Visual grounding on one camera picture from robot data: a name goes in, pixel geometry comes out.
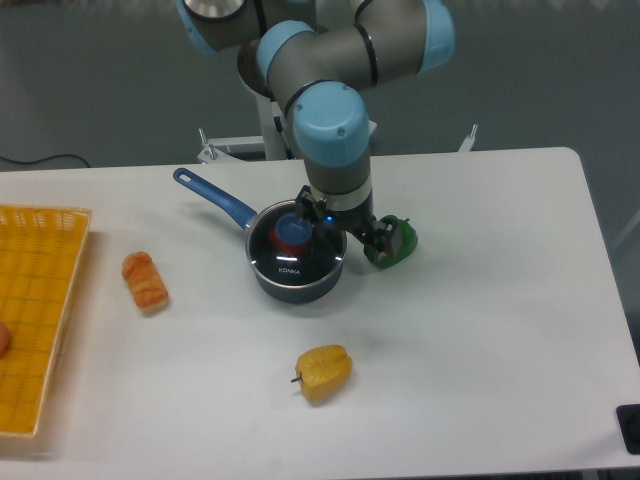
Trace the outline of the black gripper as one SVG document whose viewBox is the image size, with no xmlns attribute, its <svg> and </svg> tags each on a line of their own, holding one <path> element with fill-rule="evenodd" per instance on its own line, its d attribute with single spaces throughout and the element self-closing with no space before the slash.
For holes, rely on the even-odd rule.
<svg viewBox="0 0 640 480">
<path fill-rule="evenodd" d="M 295 198 L 296 215 L 308 222 L 319 238 L 329 228 L 349 232 L 363 245 L 369 261 L 396 259 L 400 251 L 399 219 L 387 215 L 376 219 L 372 193 L 349 209 L 331 208 L 329 201 L 315 196 L 309 185 L 303 185 Z"/>
</svg>

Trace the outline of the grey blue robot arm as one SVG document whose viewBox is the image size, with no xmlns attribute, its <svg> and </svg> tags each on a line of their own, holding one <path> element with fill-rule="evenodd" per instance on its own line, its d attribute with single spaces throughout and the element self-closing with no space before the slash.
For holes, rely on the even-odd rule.
<svg viewBox="0 0 640 480">
<path fill-rule="evenodd" d="M 440 1 L 355 1 L 350 25 L 320 31 L 312 1 L 181 1 L 192 41 L 212 51 L 254 44 L 258 75 L 278 105 L 308 183 L 300 217 L 353 235 L 388 267 L 410 255 L 406 221 L 372 206 L 369 116 L 361 93 L 448 62 L 455 28 Z"/>
</svg>

